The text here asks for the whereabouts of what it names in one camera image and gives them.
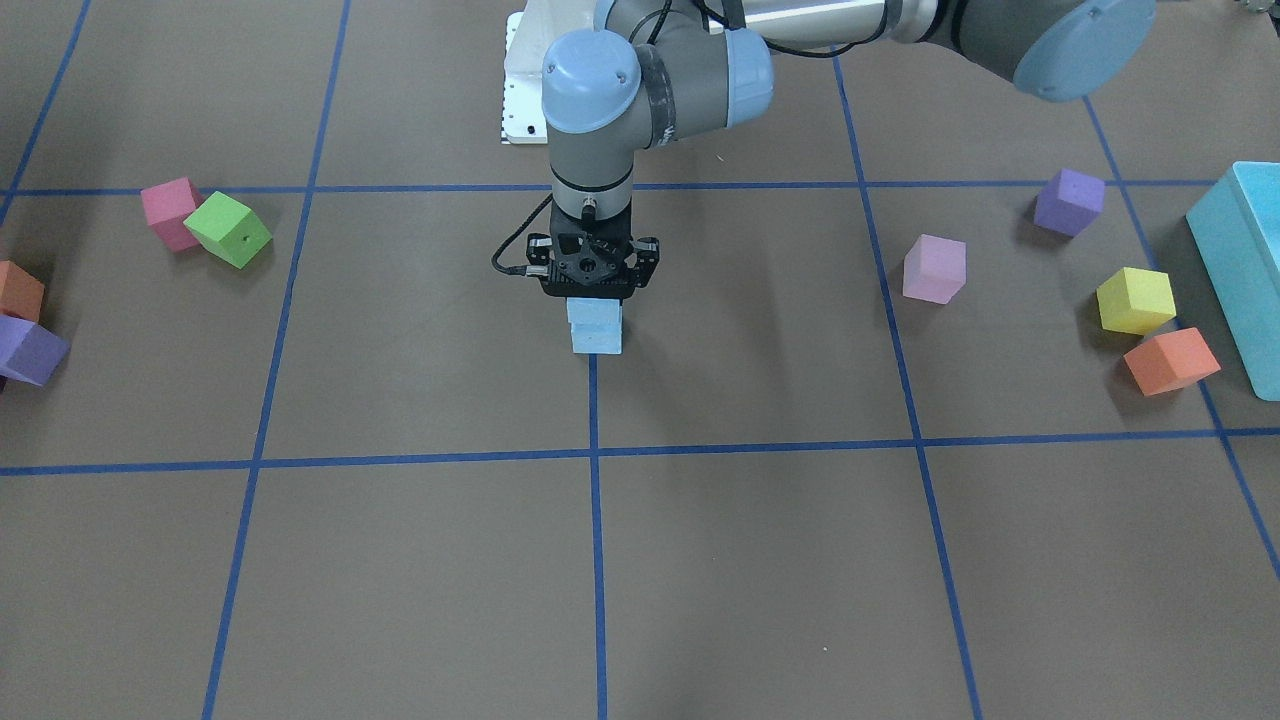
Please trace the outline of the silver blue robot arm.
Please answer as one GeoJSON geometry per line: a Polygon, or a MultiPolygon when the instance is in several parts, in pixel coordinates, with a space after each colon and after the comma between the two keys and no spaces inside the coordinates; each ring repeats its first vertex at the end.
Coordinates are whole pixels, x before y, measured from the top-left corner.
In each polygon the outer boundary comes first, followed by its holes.
{"type": "Polygon", "coordinates": [[[1153,1],[596,1],[535,72],[547,128],[550,229],[526,261],[492,265],[562,299],[622,301],[660,260],[632,232],[634,158],[762,117],[774,58],[833,59],[883,40],[933,44],[1050,102],[1120,72],[1155,23],[1153,1]]]}

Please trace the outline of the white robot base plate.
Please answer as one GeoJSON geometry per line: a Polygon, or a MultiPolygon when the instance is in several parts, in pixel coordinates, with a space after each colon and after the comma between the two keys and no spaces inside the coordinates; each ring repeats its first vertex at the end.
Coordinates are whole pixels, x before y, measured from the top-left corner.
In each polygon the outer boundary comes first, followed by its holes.
{"type": "Polygon", "coordinates": [[[554,29],[549,1],[530,1],[507,18],[500,111],[500,136],[506,143],[547,143],[541,61],[556,37],[554,29]]]}

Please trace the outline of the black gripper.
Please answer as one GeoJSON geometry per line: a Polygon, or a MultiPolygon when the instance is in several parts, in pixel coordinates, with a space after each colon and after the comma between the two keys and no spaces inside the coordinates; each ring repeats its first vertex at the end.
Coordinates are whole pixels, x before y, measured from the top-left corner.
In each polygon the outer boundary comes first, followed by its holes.
{"type": "Polygon", "coordinates": [[[625,301],[649,284],[660,245],[653,237],[614,242],[584,232],[531,233],[526,260],[527,273],[550,297],[625,301]]]}

